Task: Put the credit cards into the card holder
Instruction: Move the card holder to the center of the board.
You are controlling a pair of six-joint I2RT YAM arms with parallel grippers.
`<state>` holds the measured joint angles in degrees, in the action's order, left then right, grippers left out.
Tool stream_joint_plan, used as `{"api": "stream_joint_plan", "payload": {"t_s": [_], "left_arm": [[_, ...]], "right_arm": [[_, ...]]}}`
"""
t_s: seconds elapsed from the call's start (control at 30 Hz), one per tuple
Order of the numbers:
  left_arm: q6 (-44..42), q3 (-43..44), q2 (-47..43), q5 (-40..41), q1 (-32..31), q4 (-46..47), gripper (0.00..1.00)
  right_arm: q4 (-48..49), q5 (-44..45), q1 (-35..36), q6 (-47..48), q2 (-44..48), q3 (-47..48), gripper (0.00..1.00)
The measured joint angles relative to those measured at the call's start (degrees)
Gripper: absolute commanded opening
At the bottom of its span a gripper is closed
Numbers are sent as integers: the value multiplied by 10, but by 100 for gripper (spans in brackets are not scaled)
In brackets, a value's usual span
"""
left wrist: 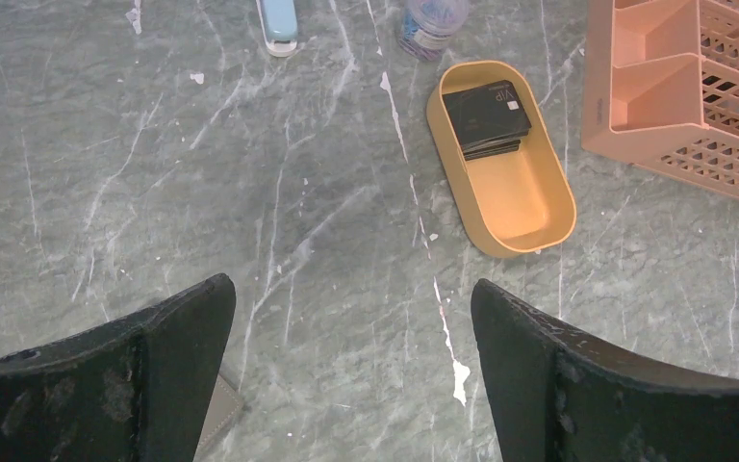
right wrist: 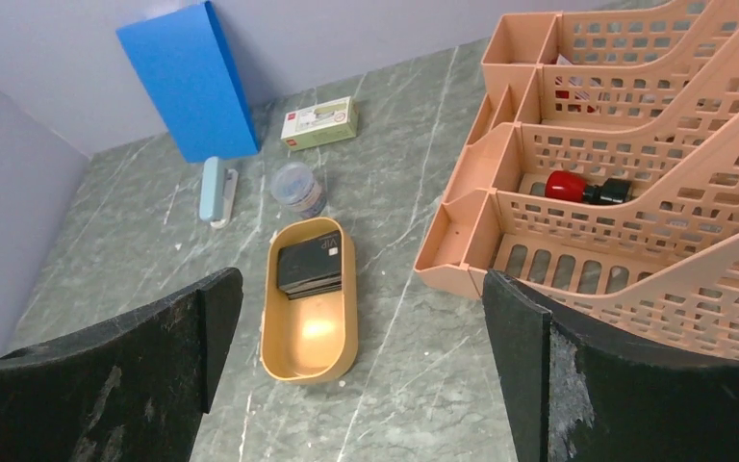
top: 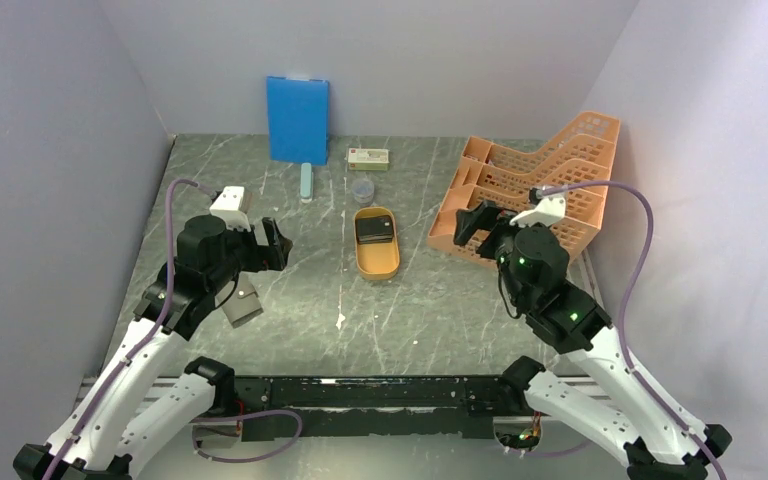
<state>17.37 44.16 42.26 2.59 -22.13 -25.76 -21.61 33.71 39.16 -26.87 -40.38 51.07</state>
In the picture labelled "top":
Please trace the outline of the beige card holder wallet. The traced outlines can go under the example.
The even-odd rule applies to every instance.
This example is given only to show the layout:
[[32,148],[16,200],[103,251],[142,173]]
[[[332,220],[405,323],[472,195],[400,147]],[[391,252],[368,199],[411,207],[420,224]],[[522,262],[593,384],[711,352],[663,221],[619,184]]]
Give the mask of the beige card holder wallet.
[[239,328],[264,312],[257,290],[246,273],[229,281],[216,297],[217,307],[232,328]]

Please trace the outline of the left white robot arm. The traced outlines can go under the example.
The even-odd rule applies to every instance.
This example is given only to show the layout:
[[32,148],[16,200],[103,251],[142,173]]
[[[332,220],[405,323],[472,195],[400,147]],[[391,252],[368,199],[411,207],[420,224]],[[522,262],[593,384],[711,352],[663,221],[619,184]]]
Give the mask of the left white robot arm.
[[201,415],[238,414],[242,402],[231,367],[199,357],[177,392],[142,414],[137,407],[165,368],[215,310],[227,307],[247,273],[282,271],[293,243],[271,217],[259,243],[251,229],[215,215],[190,218],[168,231],[167,260],[143,294],[114,358],[87,397],[42,445],[25,444],[13,460],[22,479],[133,479],[149,448]]

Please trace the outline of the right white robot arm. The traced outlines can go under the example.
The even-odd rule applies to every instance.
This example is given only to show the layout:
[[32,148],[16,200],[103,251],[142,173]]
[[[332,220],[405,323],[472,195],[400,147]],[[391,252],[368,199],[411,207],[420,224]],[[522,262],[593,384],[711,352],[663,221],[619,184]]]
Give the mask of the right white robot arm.
[[491,201],[455,214],[454,244],[479,230],[476,253],[497,269],[509,314],[560,356],[578,365],[613,401],[607,406],[522,357],[500,378],[499,398],[510,413],[547,414],[611,454],[631,479],[704,479],[731,445],[720,424],[684,409],[631,353],[622,350],[616,323],[567,275],[570,256],[551,228]]

